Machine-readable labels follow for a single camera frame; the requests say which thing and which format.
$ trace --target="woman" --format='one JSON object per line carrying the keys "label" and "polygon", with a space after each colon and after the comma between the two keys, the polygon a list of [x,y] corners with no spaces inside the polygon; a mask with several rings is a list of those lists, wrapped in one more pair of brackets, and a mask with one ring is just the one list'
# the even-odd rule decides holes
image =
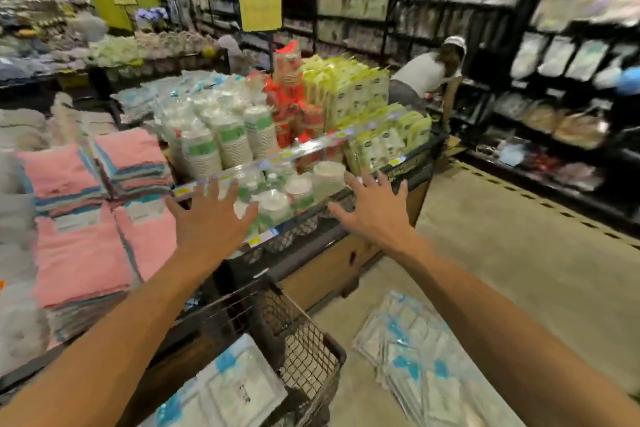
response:
{"label": "woman", "polygon": [[445,39],[437,53],[425,53],[413,58],[391,77],[389,103],[398,101],[422,110],[424,94],[436,91],[446,83],[442,123],[448,131],[453,101],[462,81],[460,67],[466,52],[465,38],[453,35]]}

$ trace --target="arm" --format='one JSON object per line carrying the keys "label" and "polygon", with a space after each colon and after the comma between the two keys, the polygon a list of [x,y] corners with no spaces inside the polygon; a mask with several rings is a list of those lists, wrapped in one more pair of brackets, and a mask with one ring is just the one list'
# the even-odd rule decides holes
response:
{"label": "arm", "polygon": [[442,123],[446,131],[449,131],[449,118],[451,118],[451,111],[453,110],[453,102],[456,100],[456,91],[460,86],[462,76],[456,76],[452,78],[447,84],[447,89],[444,91],[444,103],[442,106]]}
{"label": "arm", "polygon": [[376,242],[406,269],[494,388],[530,427],[633,427],[640,408],[603,375],[512,302],[433,255],[409,224],[406,182],[394,195],[388,180],[347,182],[356,209],[331,203],[350,232]]}
{"label": "arm", "polygon": [[0,426],[116,425],[184,302],[242,243],[257,216],[252,205],[243,219],[236,217],[237,184],[221,201],[217,183],[209,189],[204,197],[198,185],[190,211],[167,200],[176,218],[176,252],[0,410]]}

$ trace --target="left hand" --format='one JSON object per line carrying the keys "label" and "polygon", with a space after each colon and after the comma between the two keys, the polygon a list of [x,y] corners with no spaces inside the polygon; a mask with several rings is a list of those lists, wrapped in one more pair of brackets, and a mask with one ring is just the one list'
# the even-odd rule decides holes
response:
{"label": "left hand", "polygon": [[258,203],[254,202],[238,218],[234,210],[237,195],[238,184],[234,181],[227,196],[218,199],[218,180],[212,179],[207,196],[204,183],[198,182],[188,211],[172,197],[165,200],[175,217],[178,250],[202,259],[209,273],[242,245],[249,226],[258,216]]}

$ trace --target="price label strip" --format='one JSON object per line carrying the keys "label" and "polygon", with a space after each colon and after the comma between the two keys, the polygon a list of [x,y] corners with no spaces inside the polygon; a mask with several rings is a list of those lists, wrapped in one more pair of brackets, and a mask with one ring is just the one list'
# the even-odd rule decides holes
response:
{"label": "price label strip", "polygon": [[[369,122],[369,124],[373,124],[374,125],[373,128],[377,128],[380,124],[389,122],[389,121],[395,121],[399,119],[401,116],[402,114],[400,112],[393,112],[388,115],[384,115],[385,121],[383,121],[382,119],[379,119],[377,121]],[[230,167],[229,169],[226,169],[225,171],[222,171],[218,173],[216,176],[212,176],[212,177],[217,177],[218,180],[223,181],[227,179],[232,179],[235,176],[237,176],[240,172],[247,172],[249,169],[266,171],[271,167],[272,164],[280,164],[280,163],[284,164],[286,162],[292,162],[296,159],[299,159],[302,156],[305,156],[314,152],[318,152],[327,147],[338,145],[340,142],[347,139],[348,137],[355,137],[359,133],[360,133],[360,129],[357,129],[355,127],[345,128],[336,133],[330,133],[328,135],[324,135],[319,139],[310,140],[309,142],[306,142],[305,144],[302,144],[298,147],[295,147],[292,149],[283,149],[280,152],[280,154],[275,157],[256,160],[254,162],[251,162],[250,164],[237,165],[236,167]],[[191,197],[191,193],[193,193],[195,188],[196,188],[195,181],[190,182],[188,184],[184,184],[182,186],[179,186],[173,189],[173,196],[176,198],[177,201],[188,199],[189,197]]]}

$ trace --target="shopping cart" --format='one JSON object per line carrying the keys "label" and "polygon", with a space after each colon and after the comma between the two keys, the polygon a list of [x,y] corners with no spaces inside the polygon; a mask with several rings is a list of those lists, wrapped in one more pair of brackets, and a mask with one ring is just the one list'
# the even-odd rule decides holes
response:
{"label": "shopping cart", "polygon": [[346,353],[284,291],[262,276],[205,306],[195,318],[216,353],[249,334],[287,388],[287,398],[262,424],[321,427],[329,422]]}

